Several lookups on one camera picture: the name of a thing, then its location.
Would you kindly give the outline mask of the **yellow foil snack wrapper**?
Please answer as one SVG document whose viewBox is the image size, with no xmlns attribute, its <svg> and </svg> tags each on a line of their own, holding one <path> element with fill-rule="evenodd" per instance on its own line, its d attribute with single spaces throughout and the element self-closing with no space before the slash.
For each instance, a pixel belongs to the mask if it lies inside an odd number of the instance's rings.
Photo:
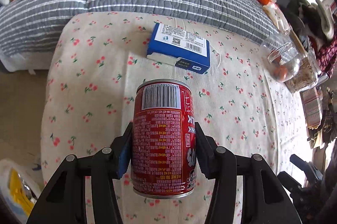
<svg viewBox="0 0 337 224">
<path fill-rule="evenodd" d="M 36 198 L 31 189 L 23 182 L 18 172 L 13 168 L 10 171 L 9 191 L 14 203 L 28 217 L 36 203 Z"/>
</svg>

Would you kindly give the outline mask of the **red milk drink can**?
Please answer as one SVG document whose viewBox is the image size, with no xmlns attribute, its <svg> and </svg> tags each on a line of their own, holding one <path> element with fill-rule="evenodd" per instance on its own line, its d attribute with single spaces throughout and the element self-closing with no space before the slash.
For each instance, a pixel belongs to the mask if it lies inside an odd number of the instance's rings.
<svg viewBox="0 0 337 224">
<path fill-rule="evenodd" d="M 132 126 L 134 191 L 170 199 L 193 192 L 197 163 L 193 97 L 177 80 L 155 79 L 136 91 Z"/>
</svg>

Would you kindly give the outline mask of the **white plastic trash bin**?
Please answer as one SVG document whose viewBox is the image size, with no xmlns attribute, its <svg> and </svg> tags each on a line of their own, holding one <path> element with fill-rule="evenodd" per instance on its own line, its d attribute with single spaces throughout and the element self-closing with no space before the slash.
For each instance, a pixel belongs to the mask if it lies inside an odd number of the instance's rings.
<svg viewBox="0 0 337 224">
<path fill-rule="evenodd" d="M 42 188 L 30 168 L 11 159 L 1 159 L 1 211 L 9 222 L 27 222 Z"/>
</svg>

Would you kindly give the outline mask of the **orange tangerine front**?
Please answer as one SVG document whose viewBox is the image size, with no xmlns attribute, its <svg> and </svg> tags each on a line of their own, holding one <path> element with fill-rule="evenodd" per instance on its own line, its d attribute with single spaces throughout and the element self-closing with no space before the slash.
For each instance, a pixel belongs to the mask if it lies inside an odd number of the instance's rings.
<svg viewBox="0 0 337 224">
<path fill-rule="evenodd" d="M 288 69 L 286 66 L 278 66 L 274 69 L 273 76 L 274 79 L 279 82 L 285 82 L 288 74 Z"/>
</svg>

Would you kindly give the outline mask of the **orange tangerine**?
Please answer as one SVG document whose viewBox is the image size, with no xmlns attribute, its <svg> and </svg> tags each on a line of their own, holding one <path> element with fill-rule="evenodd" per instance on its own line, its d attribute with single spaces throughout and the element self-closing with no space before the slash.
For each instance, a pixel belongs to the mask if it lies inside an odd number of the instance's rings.
<svg viewBox="0 0 337 224">
<path fill-rule="evenodd" d="M 273 60 L 273 63 L 276 65 L 279 65 L 281 60 L 282 60 L 282 57 L 279 55 Z"/>
<path fill-rule="evenodd" d="M 278 66 L 274 69 L 273 76 L 274 79 L 279 82 L 285 82 L 288 74 L 288 69 L 286 66 Z"/>
</svg>

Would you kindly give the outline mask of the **jar of sunflower seeds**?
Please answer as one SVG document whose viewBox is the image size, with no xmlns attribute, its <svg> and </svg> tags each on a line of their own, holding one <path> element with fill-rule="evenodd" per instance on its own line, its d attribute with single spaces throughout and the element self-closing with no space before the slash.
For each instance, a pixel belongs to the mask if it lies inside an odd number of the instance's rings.
<svg viewBox="0 0 337 224">
<path fill-rule="evenodd" d="M 292 94 L 306 91 L 316 86 L 321 73 L 316 59 L 308 54 L 301 60 L 298 73 L 286 81 L 285 85 Z"/>
</svg>

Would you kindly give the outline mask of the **orange tangerine back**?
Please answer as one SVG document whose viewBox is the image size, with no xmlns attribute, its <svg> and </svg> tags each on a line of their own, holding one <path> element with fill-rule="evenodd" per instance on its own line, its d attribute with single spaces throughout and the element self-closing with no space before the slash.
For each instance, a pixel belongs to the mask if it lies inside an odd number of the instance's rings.
<svg viewBox="0 0 337 224">
<path fill-rule="evenodd" d="M 279 65 L 281 60 L 282 60 L 282 57 L 279 55 L 273 60 L 273 63 L 276 65 Z"/>
</svg>

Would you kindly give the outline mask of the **clear glass teapot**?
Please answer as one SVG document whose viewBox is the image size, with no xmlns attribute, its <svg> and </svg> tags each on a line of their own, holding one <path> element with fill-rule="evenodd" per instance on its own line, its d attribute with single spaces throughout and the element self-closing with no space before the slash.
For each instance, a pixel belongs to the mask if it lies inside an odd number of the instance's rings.
<svg viewBox="0 0 337 224">
<path fill-rule="evenodd" d="M 261 44 L 259 53 L 264 67 L 273 79 L 274 69 L 278 66 L 287 67 L 288 74 L 286 81 L 290 80 L 298 73 L 300 62 L 303 59 L 303 54 L 297 50 L 295 43 L 290 36 L 281 33 L 271 34 L 266 38 Z M 273 63 L 273 60 L 279 55 L 282 57 L 282 60 L 279 65 L 276 65 Z"/>
</svg>

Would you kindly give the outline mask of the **cherry print tablecloth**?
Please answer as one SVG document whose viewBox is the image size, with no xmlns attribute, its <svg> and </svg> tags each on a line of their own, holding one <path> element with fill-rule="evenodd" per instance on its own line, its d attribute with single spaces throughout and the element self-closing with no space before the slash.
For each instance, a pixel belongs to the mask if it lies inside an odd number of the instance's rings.
<svg viewBox="0 0 337 224">
<path fill-rule="evenodd" d="M 30 223 L 300 223 L 306 134 L 269 49 L 189 20 L 84 13 L 56 43 Z"/>
</svg>

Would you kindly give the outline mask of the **small blue white box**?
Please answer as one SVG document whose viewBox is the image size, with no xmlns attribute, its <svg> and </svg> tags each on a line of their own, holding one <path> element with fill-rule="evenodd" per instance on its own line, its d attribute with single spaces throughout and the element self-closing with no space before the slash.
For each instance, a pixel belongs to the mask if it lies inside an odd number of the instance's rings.
<svg viewBox="0 0 337 224">
<path fill-rule="evenodd" d="M 156 62 L 203 74 L 211 66 L 210 43 L 193 33 L 156 23 L 146 57 Z"/>
</svg>

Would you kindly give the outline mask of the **orange snack bag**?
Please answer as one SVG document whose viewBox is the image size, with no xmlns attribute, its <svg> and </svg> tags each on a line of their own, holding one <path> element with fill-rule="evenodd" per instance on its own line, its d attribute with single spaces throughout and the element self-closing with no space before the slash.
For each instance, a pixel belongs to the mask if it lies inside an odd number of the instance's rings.
<svg viewBox="0 0 337 224">
<path fill-rule="evenodd" d="M 277 9 L 277 1 L 276 0 L 257 0 L 264 10 L 276 10 Z"/>
</svg>

